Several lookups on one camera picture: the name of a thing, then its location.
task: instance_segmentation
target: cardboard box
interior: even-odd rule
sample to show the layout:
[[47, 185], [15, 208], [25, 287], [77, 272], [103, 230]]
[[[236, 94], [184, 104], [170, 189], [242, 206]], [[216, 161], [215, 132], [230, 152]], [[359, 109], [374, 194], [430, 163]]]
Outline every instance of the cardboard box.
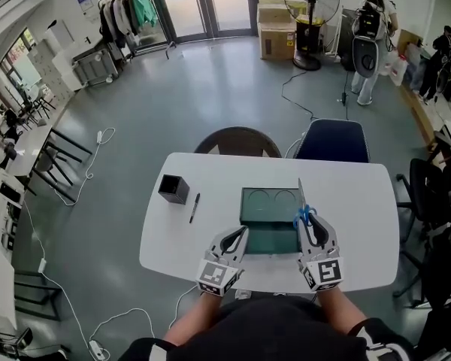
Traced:
[[284, 3], [258, 3], [257, 23], [292, 23], [291, 16]]
[[261, 59], [294, 59], [295, 23], [259, 23], [257, 29]]

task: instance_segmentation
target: person in black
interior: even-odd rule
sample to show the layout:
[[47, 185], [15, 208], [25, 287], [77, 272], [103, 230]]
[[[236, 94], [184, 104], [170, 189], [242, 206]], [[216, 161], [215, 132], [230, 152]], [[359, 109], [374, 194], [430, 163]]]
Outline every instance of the person in black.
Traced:
[[421, 89], [419, 90], [419, 98], [428, 101], [434, 98], [436, 94], [437, 73], [443, 66], [443, 57], [449, 55], [451, 45], [451, 27], [445, 26], [444, 33], [433, 43], [436, 53], [428, 61]]
[[203, 293], [163, 339], [134, 341], [119, 361], [406, 361], [407, 340], [366, 316], [336, 287], [321, 307], [296, 296], [239, 299]]

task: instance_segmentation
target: person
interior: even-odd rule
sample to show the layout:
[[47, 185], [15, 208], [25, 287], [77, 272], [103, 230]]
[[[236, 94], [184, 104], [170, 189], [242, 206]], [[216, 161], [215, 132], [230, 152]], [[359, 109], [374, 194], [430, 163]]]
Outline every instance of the person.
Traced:
[[203, 293], [163, 339], [138, 339], [119, 361], [413, 358], [407, 340], [368, 319], [337, 287], [317, 293], [321, 307], [298, 296], [238, 292], [223, 307], [221, 297]]
[[380, 26], [380, 30], [382, 29], [382, 33], [377, 34], [377, 48], [378, 48], [378, 68], [377, 72], [366, 79], [357, 72], [354, 74], [353, 84], [351, 86], [351, 90], [358, 96], [358, 104], [365, 106], [370, 105], [373, 102], [372, 92], [374, 85], [376, 84], [377, 77], [379, 76], [380, 70], [383, 68], [384, 63], [386, 62], [386, 55], [388, 53], [387, 50], [387, 42], [389, 41], [388, 37], [394, 36], [396, 30], [398, 30], [398, 15], [396, 14], [396, 9], [393, 3], [390, 0], [362, 0], [361, 8], [364, 6], [366, 2], [371, 2], [375, 4], [378, 8], [377, 10], [380, 12], [381, 16], [384, 17], [385, 21], [389, 21], [390, 25]]
[[443, 34], [433, 42], [436, 52], [426, 65], [422, 86], [419, 90], [419, 100], [424, 103], [433, 99], [436, 94], [437, 74], [444, 64], [443, 57], [446, 56], [449, 59], [450, 45], [451, 27], [445, 26]]

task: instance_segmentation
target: green box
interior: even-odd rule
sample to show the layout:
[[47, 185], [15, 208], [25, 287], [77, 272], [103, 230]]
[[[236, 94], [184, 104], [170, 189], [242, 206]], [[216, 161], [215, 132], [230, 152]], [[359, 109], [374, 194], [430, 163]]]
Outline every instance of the green box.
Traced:
[[246, 253], [299, 252], [293, 220], [300, 207], [299, 189], [243, 188], [240, 220], [249, 227]]

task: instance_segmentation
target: white container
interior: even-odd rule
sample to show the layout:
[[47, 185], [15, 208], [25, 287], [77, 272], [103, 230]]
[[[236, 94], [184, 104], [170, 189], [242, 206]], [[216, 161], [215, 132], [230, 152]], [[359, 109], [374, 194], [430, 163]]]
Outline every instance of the white container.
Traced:
[[404, 74], [406, 73], [408, 63], [406, 60], [406, 56], [401, 55], [394, 63], [392, 63], [391, 71], [389, 76], [391, 77], [392, 82], [396, 86], [400, 86], [403, 82]]
[[384, 63], [384, 67], [379, 71], [382, 76], [389, 75], [391, 71], [392, 64], [399, 58], [398, 51], [393, 50], [386, 55], [386, 62]]
[[70, 32], [62, 20], [57, 20], [54, 26], [51, 26], [45, 31], [44, 39], [54, 55], [62, 50], [66, 50], [74, 42], [74, 39], [72, 39]]

